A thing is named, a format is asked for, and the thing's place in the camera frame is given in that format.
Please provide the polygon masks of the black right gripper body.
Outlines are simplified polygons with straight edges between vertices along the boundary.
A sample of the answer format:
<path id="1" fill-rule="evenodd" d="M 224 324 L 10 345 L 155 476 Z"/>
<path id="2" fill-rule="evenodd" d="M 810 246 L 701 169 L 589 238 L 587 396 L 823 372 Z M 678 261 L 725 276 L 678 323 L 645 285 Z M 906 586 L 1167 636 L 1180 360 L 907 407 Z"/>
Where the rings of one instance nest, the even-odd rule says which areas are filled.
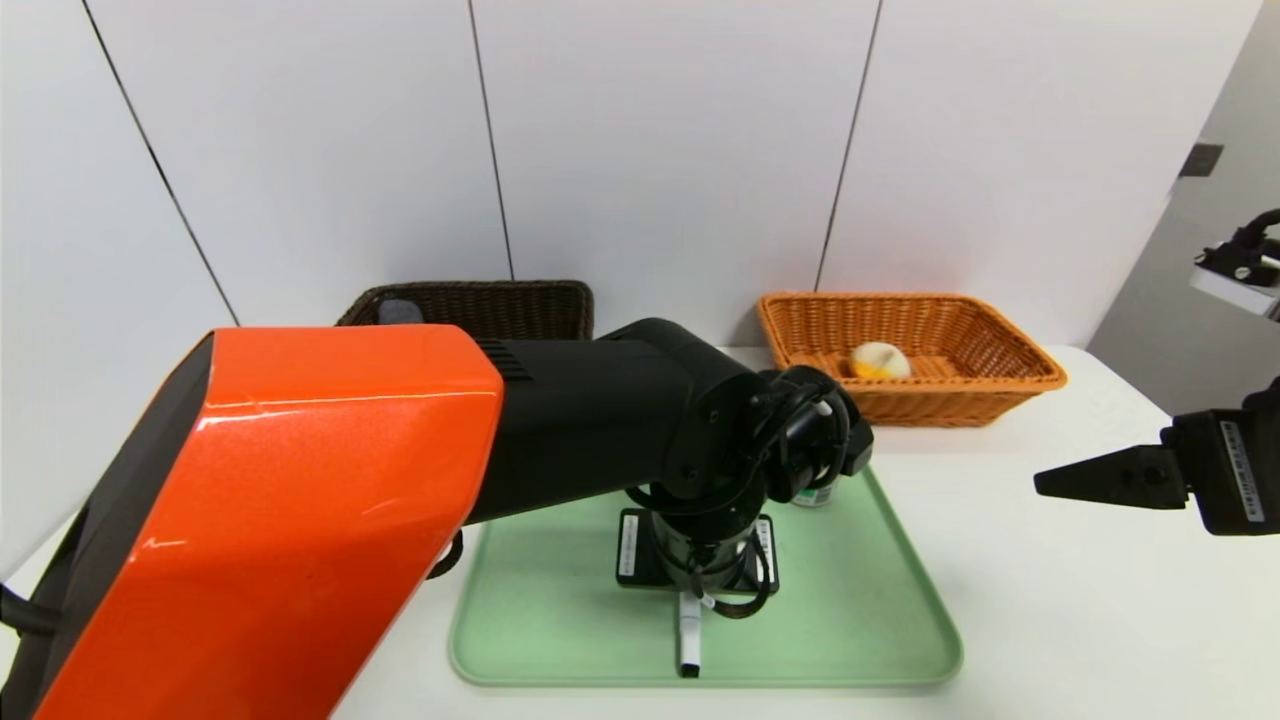
<path id="1" fill-rule="evenodd" d="M 1161 441 L 1211 536 L 1279 533 L 1279 379 L 1238 409 L 1175 416 Z"/>

